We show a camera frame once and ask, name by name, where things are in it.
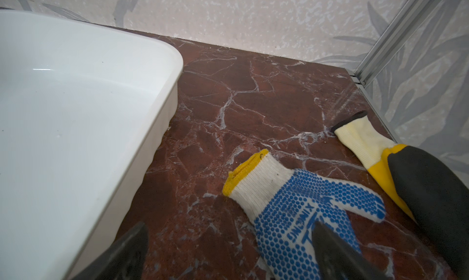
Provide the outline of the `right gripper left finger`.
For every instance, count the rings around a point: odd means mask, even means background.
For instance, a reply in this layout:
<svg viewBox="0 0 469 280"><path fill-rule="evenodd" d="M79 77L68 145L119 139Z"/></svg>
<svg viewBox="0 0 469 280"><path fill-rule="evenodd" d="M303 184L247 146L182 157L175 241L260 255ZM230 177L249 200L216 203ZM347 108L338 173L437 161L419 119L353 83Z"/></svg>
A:
<svg viewBox="0 0 469 280"><path fill-rule="evenodd" d="M147 225L139 222L78 273L75 280L139 280L149 249Z"/></svg>

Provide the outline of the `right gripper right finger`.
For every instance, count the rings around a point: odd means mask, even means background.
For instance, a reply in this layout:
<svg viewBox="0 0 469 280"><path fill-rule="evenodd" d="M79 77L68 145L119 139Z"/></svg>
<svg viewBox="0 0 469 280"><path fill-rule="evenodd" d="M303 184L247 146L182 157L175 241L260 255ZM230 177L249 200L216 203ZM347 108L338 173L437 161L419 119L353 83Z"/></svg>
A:
<svg viewBox="0 0 469 280"><path fill-rule="evenodd" d="M320 221L315 222L312 243L324 280L385 280L385 274Z"/></svg>

